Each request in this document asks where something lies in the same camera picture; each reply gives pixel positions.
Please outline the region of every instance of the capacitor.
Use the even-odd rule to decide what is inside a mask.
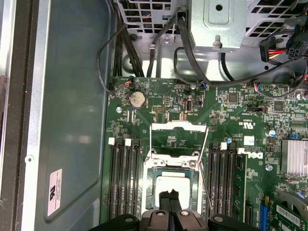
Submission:
[[[225,137],[225,142],[226,143],[231,143],[232,142],[232,138],[231,137]]]
[[[302,96],[304,100],[308,100],[308,92],[305,92]]]
[[[267,137],[275,137],[276,136],[276,132],[275,132],[275,130],[266,130],[265,135]]]
[[[135,91],[129,97],[129,102],[134,108],[142,108],[145,105],[145,96],[140,91]]]

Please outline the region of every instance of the white label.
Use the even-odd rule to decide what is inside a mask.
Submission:
[[[287,210],[281,208],[279,205],[276,206],[276,211],[279,214],[283,215],[285,218],[287,218],[289,221],[300,227],[300,220],[296,216],[292,215]]]
[[[254,136],[244,136],[244,145],[254,146],[255,137]]]
[[[291,231],[288,227],[286,227],[284,224],[281,225],[281,228],[283,231]]]
[[[60,207],[61,182],[62,182],[62,169],[59,169],[50,174],[48,212],[47,212],[48,217]]]

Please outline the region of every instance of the aluminum heatsink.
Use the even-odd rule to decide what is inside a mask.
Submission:
[[[281,173],[308,175],[308,141],[282,141]]]

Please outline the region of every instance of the screw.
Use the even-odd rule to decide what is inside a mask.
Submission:
[[[196,167],[196,162],[194,162],[193,160],[191,160],[191,161],[189,162],[189,167],[195,168],[195,167]]]
[[[30,163],[31,161],[33,161],[34,160],[34,158],[33,158],[33,156],[31,156],[31,155],[27,155],[26,157],[25,157],[25,162],[26,163]]]
[[[223,218],[221,217],[214,217],[214,220],[217,222],[223,222]]]
[[[273,171],[273,166],[272,165],[266,165],[265,166],[266,171]]]
[[[118,113],[121,113],[122,112],[122,107],[116,107],[115,111],[118,112]]]
[[[168,43],[169,43],[169,38],[166,37],[166,38],[165,38],[165,44],[168,44]]]
[[[193,151],[192,152],[192,156],[198,156],[198,155],[200,155],[200,153],[198,151]]]
[[[181,212],[181,215],[182,215],[182,216],[188,216],[188,215],[189,215],[189,212],[187,212],[187,211],[182,211],[182,212]]]

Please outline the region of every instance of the integrated circuit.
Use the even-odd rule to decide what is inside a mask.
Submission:
[[[275,101],[274,102],[274,111],[275,112],[283,112],[283,101]]]
[[[237,103],[238,97],[236,93],[229,93],[228,95],[228,103]]]

